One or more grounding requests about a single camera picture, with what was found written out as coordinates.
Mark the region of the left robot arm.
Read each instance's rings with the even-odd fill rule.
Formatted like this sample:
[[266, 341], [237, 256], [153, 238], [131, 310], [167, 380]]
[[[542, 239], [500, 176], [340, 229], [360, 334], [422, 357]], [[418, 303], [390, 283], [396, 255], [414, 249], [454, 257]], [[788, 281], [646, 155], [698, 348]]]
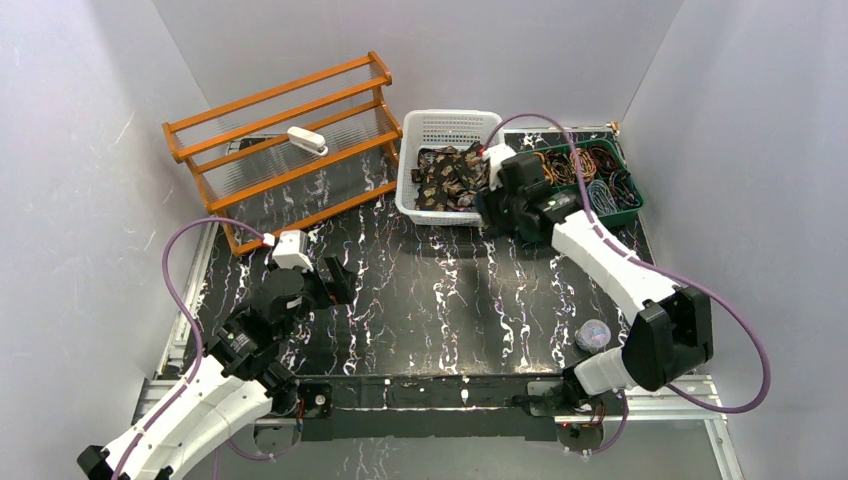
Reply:
[[124, 434], [77, 457], [88, 479], [180, 479], [218, 445], [274, 413], [301, 417], [317, 387], [280, 360], [281, 348], [316, 310], [353, 302], [356, 272], [335, 256], [328, 273], [279, 261], [214, 331], [198, 364]]

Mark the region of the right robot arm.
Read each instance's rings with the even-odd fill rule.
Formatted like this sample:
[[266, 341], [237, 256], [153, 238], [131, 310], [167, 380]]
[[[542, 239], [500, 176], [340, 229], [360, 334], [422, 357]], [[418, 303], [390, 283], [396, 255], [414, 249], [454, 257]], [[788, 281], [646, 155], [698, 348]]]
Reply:
[[640, 265], [586, 201], [550, 184], [539, 156], [497, 145], [483, 159], [489, 181], [475, 205], [485, 229], [549, 243], [601, 287], [630, 325], [622, 346], [564, 371], [564, 392], [584, 399], [614, 389], [657, 391], [712, 358], [706, 294]]

